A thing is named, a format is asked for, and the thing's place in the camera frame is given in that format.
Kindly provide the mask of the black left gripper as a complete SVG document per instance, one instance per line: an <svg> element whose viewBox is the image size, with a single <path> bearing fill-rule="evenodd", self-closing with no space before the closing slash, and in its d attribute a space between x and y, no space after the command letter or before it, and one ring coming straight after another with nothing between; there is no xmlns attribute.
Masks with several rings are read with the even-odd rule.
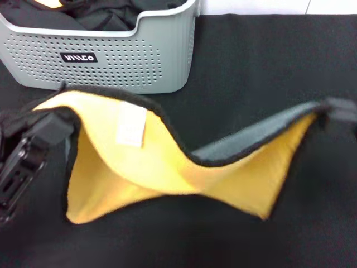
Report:
<svg viewBox="0 0 357 268"><path fill-rule="evenodd" d="M14 135L38 121L34 111L1 112L1 134ZM35 133L7 138L1 151L1 223L13 216L17 204L46 164L48 145L56 145L73 133L73 125L56 114L35 124Z"/></svg>

